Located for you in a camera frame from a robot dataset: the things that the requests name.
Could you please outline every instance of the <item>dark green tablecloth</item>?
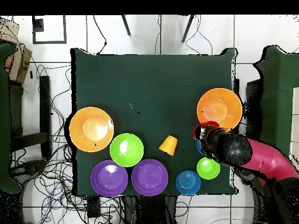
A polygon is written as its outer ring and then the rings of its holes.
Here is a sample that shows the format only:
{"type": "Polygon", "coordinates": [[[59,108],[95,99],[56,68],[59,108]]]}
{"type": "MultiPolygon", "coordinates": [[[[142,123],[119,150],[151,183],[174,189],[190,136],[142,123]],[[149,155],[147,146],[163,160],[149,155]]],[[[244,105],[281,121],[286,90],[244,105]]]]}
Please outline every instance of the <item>dark green tablecloth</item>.
{"type": "MultiPolygon", "coordinates": [[[[94,106],[106,111],[114,122],[114,137],[124,132],[136,134],[144,144],[144,159],[164,164],[169,181],[164,194],[179,194],[176,177],[184,170],[196,172],[202,158],[192,140],[198,123],[199,98],[212,88],[232,86],[233,49],[223,55],[89,55],[71,50],[72,80],[76,82],[77,110],[94,106]],[[178,139],[174,156],[158,148],[172,135],[178,139]]],[[[77,151],[77,194],[95,195],[90,184],[92,169],[111,159],[109,146],[100,152],[77,151]]],[[[131,183],[123,194],[138,195],[131,183]]],[[[233,194],[230,169],[221,166],[214,180],[201,180],[198,194],[233,194]]]]}

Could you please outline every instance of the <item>white tile floor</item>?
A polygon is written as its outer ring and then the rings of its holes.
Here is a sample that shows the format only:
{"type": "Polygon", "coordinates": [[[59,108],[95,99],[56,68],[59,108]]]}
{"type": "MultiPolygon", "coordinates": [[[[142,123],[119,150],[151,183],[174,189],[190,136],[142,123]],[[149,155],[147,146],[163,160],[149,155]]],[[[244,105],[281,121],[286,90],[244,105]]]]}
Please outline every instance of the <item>white tile floor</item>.
{"type": "MultiPolygon", "coordinates": [[[[100,35],[92,16],[66,16],[67,43],[66,44],[35,44],[32,42],[31,16],[3,16],[13,19],[19,24],[18,39],[33,51],[32,57],[37,65],[43,65],[51,79],[51,95],[54,97],[68,89],[70,79],[70,48],[82,48],[95,54],[103,47],[104,39],[100,35]]],[[[193,20],[187,39],[196,31],[197,17],[193,20]]],[[[95,16],[102,33],[107,39],[107,46],[103,54],[154,54],[155,43],[159,33],[158,15],[127,15],[131,36],[127,35],[121,16],[95,16]]],[[[44,33],[37,35],[38,41],[62,39],[62,17],[45,16],[44,33]]],[[[162,16],[162,54],[195,54],[193,50],[181,42],[189,17],[178,15],[162,16]]],[[[246,83],[259,78],[252,63],[260,60],[265,46],[276,44],[286,52],[293,52],[299,47],[299,22],[297,15],[202,15],[199,32],[201,32],[213,46],[213,55],[220,54],[223,49],[235,47],[238,50],[236,75],[240,78],[240,95],[246,100],[246,83]]],[[[196,34],[188,45],[201,54],[211,55],[211,46],[200,34],[196,34]]],[[[28,75],[24,83],[23,95],[23,130],[24,134],[39,131],[39,94],[36,66],[33,60],[29,66],[33,72],[33,79],[28,75]]],[[[55,99],[55,105],[66,118],[71,113],[71,92],[67,92],[55,99]]],[[[59,128],[59,119],[52,115],[52,132],[59,128]]],[[[40,158],[39,145],[27,148],[27,154],[21,160],[40,158]]],[[[235,177],[234,184],[239,189],[237,195],[199,195],[194,196],[190,203],[187,224],[251,224],[253,218],[253,196],[251,189],[235,177]]],[[[41,219],[41,206],[47,194],[44,187],[36,180],[26,186],[23,204],[26,222],[37,224],[41,219]]],[[[190,197],[180,196],[178,201],[189,203],[190,197]]],[[[177,204],[177,215],[186,212],[183,203],[177,204]]],[[[57,224],[65,211],[53,209],[49,215],[50,222],[57,224]]],[[[187,214],[177,217],[178,224],[186,223],[187,214]]],[[[59,224],[84,224],[76,211],[65,215],[64,222],[59,224]]]]}

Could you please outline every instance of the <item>yellow cup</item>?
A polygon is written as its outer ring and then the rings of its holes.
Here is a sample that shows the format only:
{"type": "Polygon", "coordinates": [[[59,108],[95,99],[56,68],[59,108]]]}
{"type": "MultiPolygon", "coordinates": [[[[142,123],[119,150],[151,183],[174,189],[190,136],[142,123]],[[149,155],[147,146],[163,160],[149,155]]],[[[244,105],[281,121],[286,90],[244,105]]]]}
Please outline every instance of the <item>yellow cup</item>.
{"type": "Polygon", "coordinates": [[[174,138],[173,136],[168,136],[160,145],[159,150],[173,156],[175,154],[175,148],[177,143],[178,140],[176,138],[174,138]]]}

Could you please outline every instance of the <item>orange plate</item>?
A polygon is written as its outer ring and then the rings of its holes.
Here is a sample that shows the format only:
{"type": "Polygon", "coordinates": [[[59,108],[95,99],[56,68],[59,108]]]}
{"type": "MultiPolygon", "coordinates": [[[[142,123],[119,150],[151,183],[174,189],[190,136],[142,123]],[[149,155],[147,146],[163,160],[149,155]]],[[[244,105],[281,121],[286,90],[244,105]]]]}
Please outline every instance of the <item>orange plate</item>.
{"type": "Polygon", "coordinates": [[[97,107],[85,107],[76,112],[69,124],[72,143],[85,152],[96,152],[108,146],[114,125],[110,116],[97,107]]]}
{"type": "Polygon", "coordinates": [[[199,100],[197,105],[199,122],[215,121],[220,127],[233,129],[242,118],[242,103],[231,90],[211,89],[199,100]]]}

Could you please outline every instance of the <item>green plate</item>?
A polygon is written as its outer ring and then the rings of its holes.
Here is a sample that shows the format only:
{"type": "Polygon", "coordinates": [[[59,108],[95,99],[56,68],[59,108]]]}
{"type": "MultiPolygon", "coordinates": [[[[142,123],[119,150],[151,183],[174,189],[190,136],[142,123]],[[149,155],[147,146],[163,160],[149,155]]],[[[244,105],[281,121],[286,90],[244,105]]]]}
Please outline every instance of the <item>green plate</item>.
{"type": "Polygon", "coordinates": [[[143,144],[134,134],[120,134],[112,140],[110,156],[116,164],[122,167],[133,167],[143,157],[143,144]]]}
{"type": "Polygon", "coordinates": [[[220,164],[213,159],[201,158],[197,163],[197,173],[205,180],[211,180],[218,176],[220,172],[220,164]]]}

